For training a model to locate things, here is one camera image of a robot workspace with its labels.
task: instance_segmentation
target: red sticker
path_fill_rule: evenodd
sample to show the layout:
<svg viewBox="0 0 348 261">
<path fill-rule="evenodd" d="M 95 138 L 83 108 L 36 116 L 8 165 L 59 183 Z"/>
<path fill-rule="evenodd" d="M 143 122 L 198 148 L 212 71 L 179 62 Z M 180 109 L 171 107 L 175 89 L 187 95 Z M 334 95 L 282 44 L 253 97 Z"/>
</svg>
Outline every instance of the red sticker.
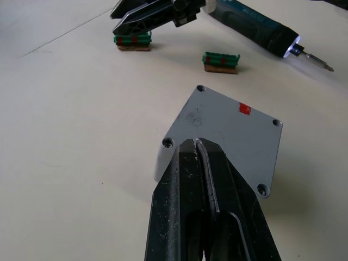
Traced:
<svg viewBox="0 0 348 261">
<path fill-rule="evenodd" d="M 246 115 L 250 115 L 251 108 L 248 105 L 245 105 L 243 103 L 239 103 L 239 112 L 244 113 Z"/>
</svg>

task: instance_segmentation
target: table surface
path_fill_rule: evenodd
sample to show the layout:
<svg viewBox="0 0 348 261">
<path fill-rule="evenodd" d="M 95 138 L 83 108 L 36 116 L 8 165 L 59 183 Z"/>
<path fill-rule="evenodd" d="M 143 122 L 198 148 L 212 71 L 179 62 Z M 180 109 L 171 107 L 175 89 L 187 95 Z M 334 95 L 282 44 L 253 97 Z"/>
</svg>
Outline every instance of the table surface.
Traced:
<svg viewBox="0 0 348 261">
<path fill-rule="evenodd" d="M 143 260 L 157 150 L 198 84 L 284 124 L 261 201 L 282 259 L 346 258 L 348 12 L 243 3 L 335 72 L 275 58 L 205 14 L 154 30 L 151 52 L 120 52 L 114 0 L 0 2 L 1 260 Z M 240 54 L 239 74 L 204 72 L 206 51 Z"/>
</svg>

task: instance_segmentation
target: screw hole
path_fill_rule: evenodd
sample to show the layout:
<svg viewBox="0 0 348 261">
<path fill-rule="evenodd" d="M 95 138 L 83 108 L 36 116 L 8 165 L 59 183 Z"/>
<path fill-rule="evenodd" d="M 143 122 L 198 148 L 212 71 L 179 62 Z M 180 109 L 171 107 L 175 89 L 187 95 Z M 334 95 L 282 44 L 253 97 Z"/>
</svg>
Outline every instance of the screw hole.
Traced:
<svg viewBox="0 0 348 261">
<path fill-rule="evenodd" d="M 267 188 L 265 184 L 259 184 L 257 186 L 257 191 L 261 196 L 268 197 L 270 195 L 270 190 Z"/>
<path fill-rule="evenodd" d="M 282 125 L 282 122 L 280 120 L 273 120 L 273 125 L 276 127 L 280 127 Z"/>
<path fill-rule="evenodd" d="M 170 147 L 174 146 L 174 141 L 172 138 L 164 138 L 162 140 L 162 145 L 165 148 L 170 148 Z"/>
<path fill-rule="evenodd" d="M 204 92 L 206 90 L 206 88 L 203 85 L 198 85 L 197 90 L 200 92 Z"/>
</svg>

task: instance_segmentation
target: cordless screwdriver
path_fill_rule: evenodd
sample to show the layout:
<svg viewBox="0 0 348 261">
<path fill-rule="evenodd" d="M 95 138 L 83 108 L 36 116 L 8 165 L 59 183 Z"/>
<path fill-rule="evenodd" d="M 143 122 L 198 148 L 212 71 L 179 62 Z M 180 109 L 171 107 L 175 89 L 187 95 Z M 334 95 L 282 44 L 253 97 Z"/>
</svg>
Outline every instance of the cordless screwdriver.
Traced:
<svg viewBox="0 0 348 261">
<path fill-rule="evenodd" d="M 298 33 L 236 0 L 217 0 L 215 11 L 210 15 L 278 57 L 302 55 L 318 67 L 333 72 L 326 62 L 304 51 L 298 44 L 301 38 Z"/>
<path fill-rule="evenodd" d="M 236 0 L 120 0 L 110 14 L 112 19 L 122 18 L 113 33 L 144 34 L 170 21 L 180 27 L 195 20 L 200 8 L 278 57 L 302 55 L 333 72 L 326 62 L 304 51 L 298 33 Z"/>
</svg>

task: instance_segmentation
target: cork base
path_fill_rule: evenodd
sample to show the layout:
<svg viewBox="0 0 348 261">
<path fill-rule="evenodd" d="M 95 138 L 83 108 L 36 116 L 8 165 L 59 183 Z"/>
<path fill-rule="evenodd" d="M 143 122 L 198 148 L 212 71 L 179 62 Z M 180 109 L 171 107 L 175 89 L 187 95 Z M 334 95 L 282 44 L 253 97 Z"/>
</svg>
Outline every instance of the cork base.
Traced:
<svg viewBox="0 0 348 261">
<path fill-rule="evenodd" d="M 214 66 L 214 65 L 210 65 L 210 64 L 205 64 L 204 70 L 206 72 L 237 74 L 236 68 L 218 67 L 218 66 Z"/>
<path fill-rule="evenodd" d="M 149 45 L 137 45 L 137 46 L 118 45 L 117 47 L 121 51 L 140 51 L 140 52 L 148 52 L 148 51 L 150 51 L 150 46 Z"/>
</svg>

